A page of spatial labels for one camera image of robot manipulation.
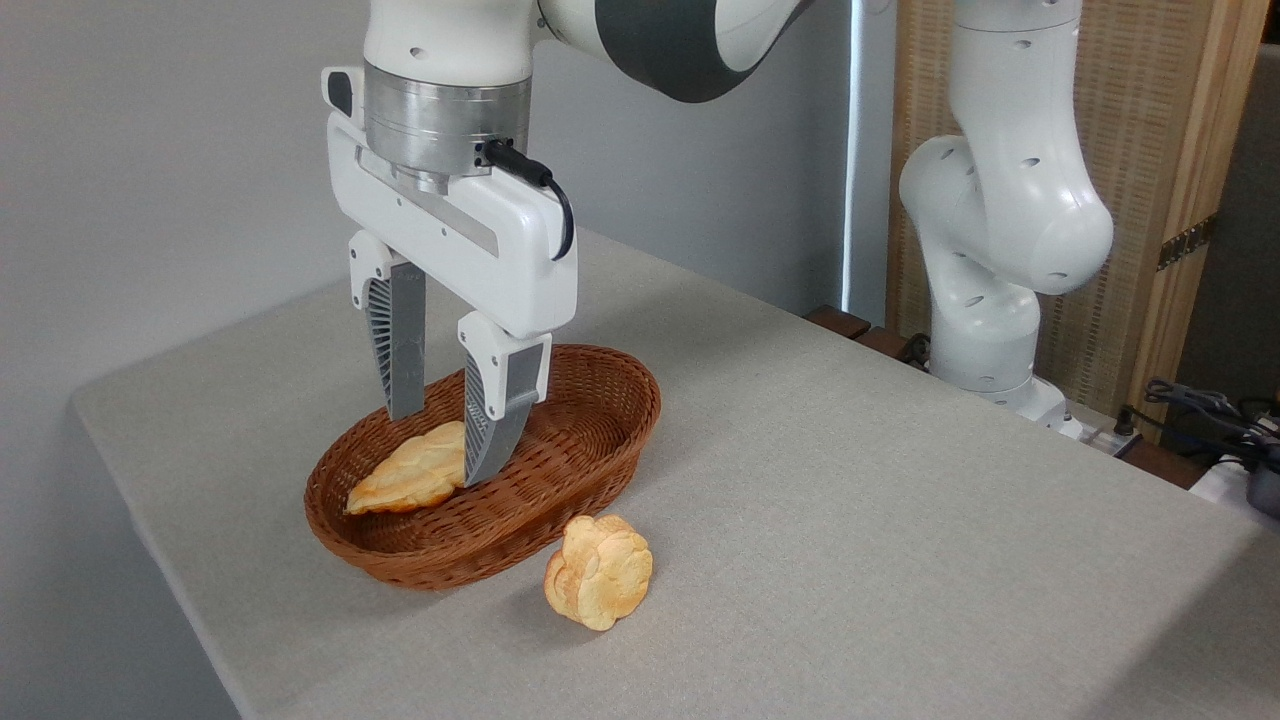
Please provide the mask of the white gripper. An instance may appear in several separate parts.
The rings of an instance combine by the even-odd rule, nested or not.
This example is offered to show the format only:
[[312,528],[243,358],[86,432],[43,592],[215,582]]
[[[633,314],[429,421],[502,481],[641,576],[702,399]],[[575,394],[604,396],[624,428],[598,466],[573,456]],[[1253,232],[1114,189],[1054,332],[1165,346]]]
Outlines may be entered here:
[[576,313],[572,211],[524,154],[531,81],[435,85],[329,67],[323,97],[333,192],[361,229],[348,243],[349,295],[390,420],[424,410],[428,277],[477,310],[458,337],[465,486],[480,486],[547,398],[545,333]]

